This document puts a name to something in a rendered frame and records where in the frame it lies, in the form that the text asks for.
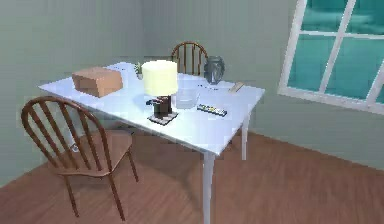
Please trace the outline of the white table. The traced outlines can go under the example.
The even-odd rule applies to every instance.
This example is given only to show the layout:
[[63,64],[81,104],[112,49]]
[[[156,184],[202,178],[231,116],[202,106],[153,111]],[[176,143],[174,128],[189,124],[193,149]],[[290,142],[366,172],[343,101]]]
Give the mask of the white table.
[[179,85],[196,89],[200,104],[223,109],[227,114],[220,117],[195,108],[180,110],[175,119],[162,126],[148,120],[148,117],[153,113],[153,109],[146,104],[150,96],[145,93],[143,82],[137,78],[134,65],[120,62],[109,68],[121,73],[123,88],[102,98],[77,91],[71,78],[43,84],[40,88],[53,95],[73,100],[112,116],[138,129],[201,152],[204,155],[203,223],[211,224],[214,161],[224,151],[238,130],[242,131],[242,156],[247,156],[250,116],[265,91],[261,88],[243,86],[238,92],[231,93],[229,91],[233,86],[231,82],[222,81],[217,85],[210,85],[202,77],[180,73],[178,75]]

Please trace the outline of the brown cardboard box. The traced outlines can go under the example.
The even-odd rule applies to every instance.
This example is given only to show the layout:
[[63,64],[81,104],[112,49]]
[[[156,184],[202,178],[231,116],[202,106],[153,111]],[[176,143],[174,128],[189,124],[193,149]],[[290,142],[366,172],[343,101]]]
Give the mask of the brown cardboard box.
[[75,89],[95,97],[104,97],[123,88],[119,71],[92,67],[72,74]]

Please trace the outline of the grey glass vase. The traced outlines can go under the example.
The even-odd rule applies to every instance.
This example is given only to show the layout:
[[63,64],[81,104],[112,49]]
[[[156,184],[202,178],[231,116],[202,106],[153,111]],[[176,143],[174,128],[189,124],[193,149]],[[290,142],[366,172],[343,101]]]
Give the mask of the grey glass vase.
[[220,56],[209,56],[204,64],[204,77],[209,84],[218,84],[224,75],[225,63]]

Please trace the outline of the brown wooden chair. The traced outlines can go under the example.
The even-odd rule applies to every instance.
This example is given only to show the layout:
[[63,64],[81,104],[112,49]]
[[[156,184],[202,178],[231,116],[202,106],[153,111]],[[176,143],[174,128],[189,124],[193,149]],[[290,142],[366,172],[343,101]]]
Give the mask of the brown wooden chair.
[[[68,143],[48,108],[59,107],[74,140]],[[121,218],[124,211],[113,173],[125,158],[131,159],[132,135],[104,128],[92,112],[78,103],[53,96],[28,101],[21,110],[21,122],[30,138],[49,161],[53,172],[64,179],[71,206],[78,211],[71,176],[107,178]]]
[[201,44],[184,41],[173,48],[171,59],[177,63],[180,73],[200,76],[204,73],[204,62],[208,59],[208,54]]

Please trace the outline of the black remote control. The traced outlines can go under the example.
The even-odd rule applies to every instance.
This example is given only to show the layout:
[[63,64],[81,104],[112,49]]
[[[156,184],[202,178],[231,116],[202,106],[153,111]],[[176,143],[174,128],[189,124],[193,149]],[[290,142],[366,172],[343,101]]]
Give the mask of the black remote control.
[[197,106],[197,110],[200,110],[200,111],[203,111],[203,112],[207,112],[207,113],[210,113],[210,114],[214,114],[214,115],[218,115],[218,116],[221,116],[221,117],[224,117],[224,116],[227,115],[227,111],[226,110],[219,109],[219,108],[216,108],[216,107],[213,107],[213,106],[209,106],[209,105],[199,104]]

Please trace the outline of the table lamp with cream shade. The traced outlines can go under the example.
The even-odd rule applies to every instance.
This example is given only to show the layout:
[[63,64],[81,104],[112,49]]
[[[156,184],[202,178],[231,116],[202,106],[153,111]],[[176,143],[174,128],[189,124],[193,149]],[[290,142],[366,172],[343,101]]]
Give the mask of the table lamp with cream shade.
[[177,114],[172,112],[171,95],[178,91],[177,63],[166,60],[145,62],[142,67],[145,93],[152,97],[154,123],[167,125]]

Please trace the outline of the clear glass bowl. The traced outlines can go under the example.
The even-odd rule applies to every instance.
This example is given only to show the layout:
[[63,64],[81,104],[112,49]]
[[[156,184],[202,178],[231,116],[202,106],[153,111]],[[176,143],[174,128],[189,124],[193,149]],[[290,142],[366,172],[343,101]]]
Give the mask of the clear glass bowl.
[[197,104],[198,98],[195,90],[182,90],[175,95],[175,105],[178,109],[191,109]]

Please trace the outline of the white framed window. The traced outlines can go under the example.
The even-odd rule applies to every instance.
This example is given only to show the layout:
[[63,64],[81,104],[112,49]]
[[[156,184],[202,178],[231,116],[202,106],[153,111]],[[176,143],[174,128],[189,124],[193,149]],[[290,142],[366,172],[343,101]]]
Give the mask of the white framed window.
[[384,0],[297,0],[278,93],[384,115]]

